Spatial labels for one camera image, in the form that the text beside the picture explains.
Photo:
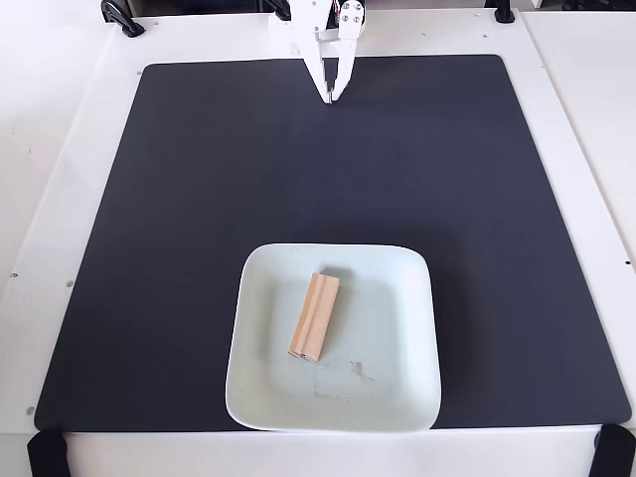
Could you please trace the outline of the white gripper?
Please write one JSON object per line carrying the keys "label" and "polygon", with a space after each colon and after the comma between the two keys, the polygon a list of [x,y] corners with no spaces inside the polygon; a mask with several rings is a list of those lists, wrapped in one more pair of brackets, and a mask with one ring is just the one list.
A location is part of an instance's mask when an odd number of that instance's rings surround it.
{"label": "white gripper", "polygon": [[[300,44],[304,64],[322,101],[326,104],[337,101],[352,77],[358,40],[364,31],[365,2],[290,0],[289,8],[292,38]],[[319,42],[337,38],[337,75],[330,92]]]}

